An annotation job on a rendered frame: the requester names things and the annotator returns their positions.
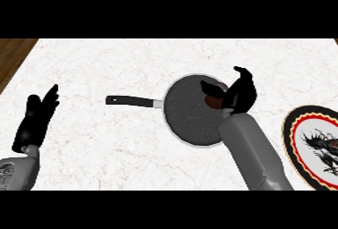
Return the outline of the black-rimmed plate with bird print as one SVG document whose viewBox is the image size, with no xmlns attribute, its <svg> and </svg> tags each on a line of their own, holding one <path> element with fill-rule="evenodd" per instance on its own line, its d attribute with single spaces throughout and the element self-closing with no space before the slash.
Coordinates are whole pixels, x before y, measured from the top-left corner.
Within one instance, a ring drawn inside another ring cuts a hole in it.
<svg viewBox="0 0 338 229">
<path fill-rule="evenodd" d="M 338 191 L 338 112 L 300 106 L 285 116 L 283 140 L 293 167 L 316 191 Z"/>
</svg>

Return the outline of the dark grey frying pan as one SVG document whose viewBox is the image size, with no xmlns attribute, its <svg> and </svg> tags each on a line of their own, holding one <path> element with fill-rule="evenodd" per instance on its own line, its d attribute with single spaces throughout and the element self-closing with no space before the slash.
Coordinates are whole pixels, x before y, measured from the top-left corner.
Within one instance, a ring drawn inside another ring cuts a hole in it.
<svg viewBox="0 0 338 229">
<path fill-rule="evenodd" d="M 200 148 L 222 143 L 219 125 L 223 122 L 223 111 L 207 105 L 201 81 L 219 83 L 204 74 L 190 74 L 170 85 L 163 99 L 108 95 L 108 106 L 141 106 L 160 108 L 169 130 L 188 145 Z"/>
</svg>

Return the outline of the brown cupcake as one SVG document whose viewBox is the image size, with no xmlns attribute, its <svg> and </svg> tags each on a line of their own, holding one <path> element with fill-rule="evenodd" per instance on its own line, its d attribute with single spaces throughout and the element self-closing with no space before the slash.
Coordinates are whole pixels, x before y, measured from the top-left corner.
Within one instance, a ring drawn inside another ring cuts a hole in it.
<svg viewBox="0 0 338 229">
<path fill-rule="evenodd" d="M 228 85 L 222 82 L 216 83 L 216 86 L 219 86 L 223 91 L 228 91 L 228 89 L 229 89 Z M 215 98 L 212 96 L 207 96 L 206 102 L 212 108 L 222 109 L 222 99 L 221 98 Z"/>
</svg>

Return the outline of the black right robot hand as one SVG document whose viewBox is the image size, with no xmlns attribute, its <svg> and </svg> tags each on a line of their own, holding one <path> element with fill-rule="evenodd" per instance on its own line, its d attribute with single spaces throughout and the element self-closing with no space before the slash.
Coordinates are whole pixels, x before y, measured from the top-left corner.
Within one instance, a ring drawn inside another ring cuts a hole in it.
<svg viewBox="0 0 338 229">
<path fill-rule="evenodd" d="M 231 115 L 247 113 L 257 101 L 253 73 L 240 66 L 235 66 L 234 70 L 241 73 L 241 77 L 228 91 L 223 91 L 216 83 L 201 81 L 203 92 L 207 96 L 222 99 L 222 109 Z"/>
</svg>

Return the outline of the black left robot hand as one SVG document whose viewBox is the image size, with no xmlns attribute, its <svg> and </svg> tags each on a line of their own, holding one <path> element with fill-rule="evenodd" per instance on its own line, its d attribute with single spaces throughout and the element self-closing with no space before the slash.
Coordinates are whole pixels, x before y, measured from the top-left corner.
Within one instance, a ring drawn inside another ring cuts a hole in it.
<svg viewBox="0 0 338 229">
<path fill-rule="evenodd" d="M 26 116 L 20 124 L 12 150 L 18 153 L 30 145 L 40 147 L 45 142 L 48 125 L 51 123 L 58 101 L 58 85 L 48 91 L 45 98 L 30 95 L 27 100 Z"/>
</svg>

